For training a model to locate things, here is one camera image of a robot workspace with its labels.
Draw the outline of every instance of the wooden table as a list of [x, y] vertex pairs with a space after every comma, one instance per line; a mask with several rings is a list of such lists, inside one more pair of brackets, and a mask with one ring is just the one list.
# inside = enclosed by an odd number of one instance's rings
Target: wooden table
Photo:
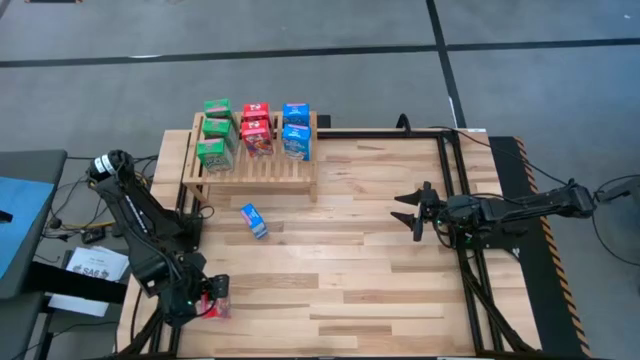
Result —
[[[470, 135], [488, 141], [486, 133]], [[164, 136], [152, 193], [167, 208], [176, 203], [187, 138], [188, 130]], [[491, 150], [461, 141], [471, 192], [500, 192]], [[188, 323], [178, 355], [473, 354], [456, 255], [428, 226], [422, 242], [414, 243], [389, 215], [415, 212], [393, 197], [425, 180], [444, 197], [436, 141], [326, 139], [315, 150], [317, 203], [287, 193], [208, 194], [216, 213], [205, 223], [200, 251], [206, 274], [231, 276], [232, 318]], [[452, 155], [449, 162], [455, 169]], [[255, 240], [245, 225], [239, 210], [247, 203], [267, 222], [268, 239]], [[485, 255], [497, 306], [539, 348], [519, 263], [502, 250]], [[118, 328], [121, 348], [129, 342], [139, 289], [135, 280], [129, 284]], [[143, 296], [136, 332], [155, 303]], [[479, 313], [490, 348], [481, 306]], [[161, 349], [168, 333], [165, 326]]]

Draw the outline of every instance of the box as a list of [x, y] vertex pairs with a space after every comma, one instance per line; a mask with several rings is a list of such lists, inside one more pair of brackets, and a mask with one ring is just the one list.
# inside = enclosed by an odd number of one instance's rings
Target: box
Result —
[[284, 104], [282, 118], [284, 124], [311, 126], [309, 104]]
[[282, 143], [288, 157], [304, 161], [311, 159], [311, 129], [309, 127], [286, 124], [282, 132]]
[[245, 104], [242, 110], [242, 122], [265, 120], [269, 124], [269, 129], [273, 129], [271, 117], [269, 116], [268, 103]]
[[204, 102], [204, 115], [208, 118], [233, 119], [229, 99], [209, 100]]
[[264, 223], [262, 217], [258, 213], [258, 210], [256, 210], [256, 208], [252, 204], [245, 205], [240, 210], [240, 214], [253, 232], [253, 236], [255, 236], [256, 239], [260, 239], [267, 235], [267, 224]]
[[229, 151], [235, 154], [238, 150], [239, 138], [232, 124], [233, 120], [229, 119], [204, 119], [202, 133], [205, 140], [223, 138], [229, 147]]
[[233, 154], [224, 139], [198, 141], [198, 158], [209, 172], [233, 170]]
[[273, 154], [271, 131], [266, 120], [243, 122], [242, 140], [251, 157]]

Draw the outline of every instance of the red box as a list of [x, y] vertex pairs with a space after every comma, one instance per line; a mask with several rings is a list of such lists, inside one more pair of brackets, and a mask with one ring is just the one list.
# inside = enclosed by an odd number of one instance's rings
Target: red box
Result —
[[242, 122], [265, 120], [269, 124], [269, 129], [273, 129], [271, 116], [269, 116], [268, 103], [244, 104], [242, 111]]
[[243, 122], [242, 140], [251, 157], [273, 154], [271, 130], [266, 120]]

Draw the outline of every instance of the blue box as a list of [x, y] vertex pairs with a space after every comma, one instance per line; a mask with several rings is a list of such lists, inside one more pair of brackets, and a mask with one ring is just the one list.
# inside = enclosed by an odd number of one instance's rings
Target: blue box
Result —
[[311, 126], [309, 104], [284, 104], [282, 106], [284, 124]]
[[282, 132], [282, 143], [288, 157], [304, 161], [311, 159], [311, 129], [307, 126], [286, 124]]
[[240, 214], [242, 214], [244, 221], [249, 225], [249, 228], [256, 239], [260, 239], [267, 235], [267, 224], [265, 224], [264, 220], [262, 220], [262, 216], [260, 216], [258, 210], [256, 210], [252, 204], [245, 205], [240, 210]]

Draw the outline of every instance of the gray carpet floor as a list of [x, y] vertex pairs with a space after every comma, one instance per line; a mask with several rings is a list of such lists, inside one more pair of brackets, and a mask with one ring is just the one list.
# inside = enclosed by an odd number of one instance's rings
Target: gray carpet floor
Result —
[[[436, 0], [447, 44], [640, 37], [633, 0]], [[13, 0], [0, 18], [0, 61], [370, 45], [433, 45], [420, 0]], [[517, 135], [529, 159], [593, 188], [638, 173], [640, 46], [450, 52], [468, 127]], [[205, 99], [305, 101], [334, 127], [453, 125], [436, 52], [157, 64], [0, 68], [0, 151], [64, 148], [94, 156], [155, 154], [165, 129], [190, 126]], [[62, 183], [86, 164], [69, 161]], [[541, 190], [554, 187], [536, 175]], [[61, 213], [90, 219], [82, 189]], [[640, 261], [639, 210], [623, 199], [598, 210], [603, 238]], [[594, 355], [640, 353], [640, 272], [611, 257], [588, 221], [551, 219]], [[48, 258], [79, 245], [44, 241]], [[125, 250], [121, 240], [104, 246]], [[117, 319], [118, 309], [112, 309]], [[78, 321], [76, 317], [67, 322]], [[114, 328], [54, 340], [50, 359], [101, 356]]]

